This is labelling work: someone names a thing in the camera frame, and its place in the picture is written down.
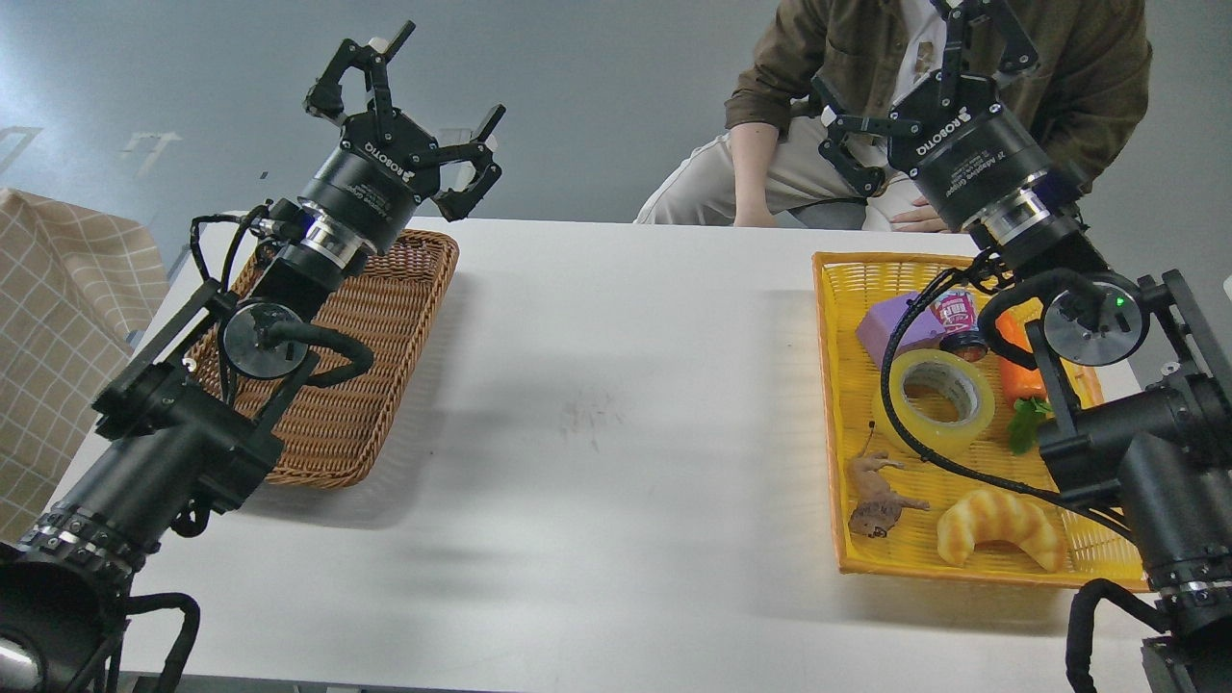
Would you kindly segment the person's hand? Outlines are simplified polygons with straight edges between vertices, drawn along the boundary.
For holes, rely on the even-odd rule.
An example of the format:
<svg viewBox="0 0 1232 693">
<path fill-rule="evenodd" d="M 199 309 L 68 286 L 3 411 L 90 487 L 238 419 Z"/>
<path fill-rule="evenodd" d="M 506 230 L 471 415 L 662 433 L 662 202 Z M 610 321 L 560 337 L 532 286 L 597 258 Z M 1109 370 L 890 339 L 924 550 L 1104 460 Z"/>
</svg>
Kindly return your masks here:
<svg viewBox="0 0 1232 693">
<path fill-rule="evenodd" d="M 898 232 L 951 234 L 955 229 L 942 219 L 924 197 L 910 202 L 910 208 L 890 217 L 890 227 Z"/>
</svg>

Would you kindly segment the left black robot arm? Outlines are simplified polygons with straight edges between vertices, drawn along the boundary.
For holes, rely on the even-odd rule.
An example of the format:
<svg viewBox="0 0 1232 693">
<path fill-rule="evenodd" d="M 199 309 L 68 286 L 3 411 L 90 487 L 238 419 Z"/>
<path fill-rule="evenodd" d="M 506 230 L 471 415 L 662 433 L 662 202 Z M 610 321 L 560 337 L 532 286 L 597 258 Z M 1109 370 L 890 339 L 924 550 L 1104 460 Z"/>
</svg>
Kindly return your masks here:
<svg viewBox="0 0 1232 693">
<path fill-rule="evenodd" d="M 177 688 L 201 626 L 182 593 L 133 596 L 166 531 L 193 538 L 286 450 L 368 470 L 456 268 L 426 201 L 466 218 L 501 176 L 494 107 L 442 146 L 395 107 L 387 69 L 411 36 L 344 39 L 307 92 L 340 139 L 294 200 L 191 222 L 201 285 L 92 403 L 108 445 L 14 547 L 2 547 L 2 689 L 112 692 L 133 617 L 176 610 L 156 681 Z"/>
</svg>

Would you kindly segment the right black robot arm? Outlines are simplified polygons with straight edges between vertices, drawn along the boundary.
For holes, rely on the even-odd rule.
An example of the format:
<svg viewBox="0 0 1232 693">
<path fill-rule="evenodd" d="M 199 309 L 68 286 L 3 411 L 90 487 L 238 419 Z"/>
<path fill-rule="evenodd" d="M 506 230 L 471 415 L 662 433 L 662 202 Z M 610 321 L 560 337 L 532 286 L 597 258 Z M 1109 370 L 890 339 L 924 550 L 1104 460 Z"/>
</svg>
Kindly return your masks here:
<svg viewBox="0 0 1232 693">
<path fill-rule="evenodd" d="M 885 181 L 848 149 L 850 133 L 885 138 L 949 228 L 971 234 L 967 269 L 934 279 L 890 332 L 880 398 L 890 429 L 938 469 L 1083 515 L 1129 539 L 1154 604 L 1108 580 L 1072 603 L 1066 678 L 1092 692 L 1092 628 L 1101 601 L 1154 630 L 1145 675 L 1154 692 L 1230 689 L 1230 363 L 1180 273 L 1131 281 L 1109 268 L 1077 207 L 1082 176 L 1055 164 L 1000 95 L 1035 67 L 1055 67 L 1066 118 L 1078 107 L 1138 116 L 1151 52 L 1138 18 L 1108 17 L 1099 2 L 1056 54 L 1039 49 L 1008 1 L 938 1 L 946 43 L 936 70 L 885 117 L 850 113 L 823 73 L 809 104 L 832 106 L 821 154 L 859 192 Z M 896 350 L 910 322 L 942 291 L 993 279 L 978 317 L 987 344 L 1039 370 L 1051 420 L 1039 455 L 1055 482 L 1044 491 L 978 474 L 902 420 L 890 379 L 907 371 Z"/>
</svg>

